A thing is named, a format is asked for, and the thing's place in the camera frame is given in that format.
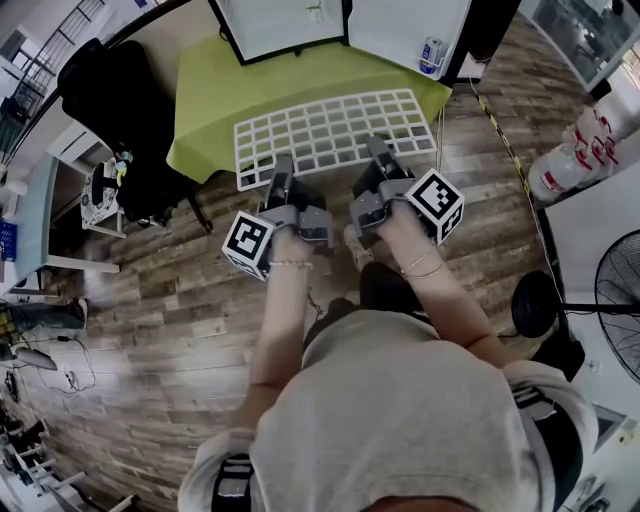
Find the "green tablecloth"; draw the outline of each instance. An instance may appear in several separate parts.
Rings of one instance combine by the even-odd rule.
[[[327,44],[241,66],[218,36],[179,58],[175,136],[167,163],[204,183],[218,169],[235,171],[233,127],[300,103],[366,91],[410,87],[431,122],[451,89],[341,44]]]

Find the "can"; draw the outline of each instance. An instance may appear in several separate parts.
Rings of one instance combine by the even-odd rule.
[[[437,68],[434,64],[440,60],[440,53],[442,53],[442,41],[435,37],[427,38],[422,50],[422,59],[420,59],[420,71],[427,75],[435,73]]]

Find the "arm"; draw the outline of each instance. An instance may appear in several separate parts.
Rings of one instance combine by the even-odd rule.
[[[518,360],[517,354],[500,342],[482,308],[444,264],[413,208],[401,201],[395,201],[392,208],[391,217],[378,228],[378,234],[405,270],[404,277],[442,339],[498,368]]]
[[[272,261],[308,261],[313,249],[290,229],[273,237]],[[302,368],[309,268],[271,268],[262,328],[249,371],[249,389],[232,427],[255,428],[280,392]]]

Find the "black fan stand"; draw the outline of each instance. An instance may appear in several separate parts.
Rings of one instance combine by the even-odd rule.
[[[568,304],[558,296],[553,279],[537,270],[525,275],[513,292],[511,316],[516,330],[527,338],[546,333],[563,311],[640,314],[640,304]]]

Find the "black and white marker cube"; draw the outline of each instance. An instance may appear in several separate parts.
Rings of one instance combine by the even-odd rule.
[[[462,220],[464,196],[435,169],[416,181],[405,197],[433,226],[438,245]]]
[[[269,274],[266,260],[268,254],[265,251],[273,229],[270,222],[238,212],[222,246],[222,252],[236,267],[265,281]]]

